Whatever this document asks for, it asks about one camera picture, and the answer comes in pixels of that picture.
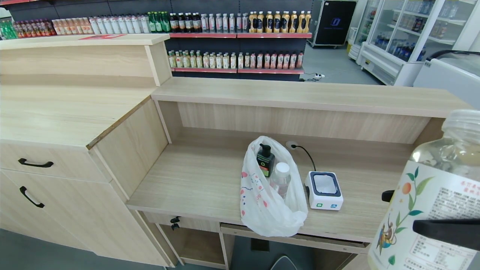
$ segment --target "refrigerator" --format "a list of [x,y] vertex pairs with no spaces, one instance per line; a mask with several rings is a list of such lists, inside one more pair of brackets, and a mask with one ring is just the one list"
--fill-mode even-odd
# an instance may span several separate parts
[[355,0],[316,0],[312,5],[309,28],[313,31],[307,41],[315,46],[342,46],[352,21]]
[[425,58],[469,50],[480,32],[480,0],[382,0],[356,60],[386,85],[412,86]]
[[372,28],[373,20],[377,15],[377,9],[379,5],[380,0],[367,1],[367,5],[365,6],[365,10],[363,11],[363,15],[358,26],[357,34],[355,36],[352,47],[348,52],[348,56],[353,60],[356,60],[358,58],[362,43],[364,41],[367,41],[367,37]]

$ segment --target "white plastic bag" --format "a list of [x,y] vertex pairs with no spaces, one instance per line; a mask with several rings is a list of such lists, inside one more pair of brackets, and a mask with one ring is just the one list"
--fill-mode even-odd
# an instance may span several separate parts
[[[270,145],[276,162],[290,166],[291,181],[285,201],[270,186],[256,161],[260,144]],[[250,143],[243,159],[240,215],[243,224],[262,236],[292,236],[307,218],[308,208],[297,165],[281,144],[267,136]]]

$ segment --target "drawer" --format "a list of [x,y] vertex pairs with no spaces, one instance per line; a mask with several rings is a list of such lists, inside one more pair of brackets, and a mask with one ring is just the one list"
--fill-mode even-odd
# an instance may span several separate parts
[[89,153],[71,149],[46,148],[18,144],[0,145],[0,164],[4,169],[21,172],[110,182],[98,169]]
[[[174,215],[167,215],[167,214],[157,214],[157,213],[150,213],[144,212],[145,216],[147,217],[148,221],[152,223],[158,223],[163,225],[172,225],[170,220],[174,219],[176,216]],[[193,218],[186,218],[186,217],[179,217],[179,222],[177,224],[180,228],[188,228],[188,229],[195,229],[200,231],[208,231],[219,233],[219,222],[216,221],[207,221],[201,219],[193,219]]]

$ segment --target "white bottle cap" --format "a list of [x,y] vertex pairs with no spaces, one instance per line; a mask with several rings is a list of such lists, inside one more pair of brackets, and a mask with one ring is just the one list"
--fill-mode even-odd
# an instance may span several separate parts
[[279,162],[275,166],[275,174],[278,177],[287,177],[290,175],[290,166],[284,162]]

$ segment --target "drawer handle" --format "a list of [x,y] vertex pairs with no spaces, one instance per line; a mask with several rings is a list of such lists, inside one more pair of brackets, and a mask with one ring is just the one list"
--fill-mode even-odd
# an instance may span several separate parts
[[52,165],[53,165],[53,162],[51,162],[51,161],[49,161],[49,162],[47,162],[47,163],[45,163],[45,164],[30,164],[30,163],[27,163],[26,161],[27,161],[27,160],[24,159],[24,158],[21,158],[21,159],[18,160],[18,162],[19,162],[20,164],[26,165],[26,166],[32,166],[32,167],[50,168],[50,167],[52,167]]
[[33,203],[38,208],[43,208],[45,205],[41,202],[34,202],[28,195],[27,195],[27,188],[22,186],[20,188],[20,192],[27,198],[31,203]]

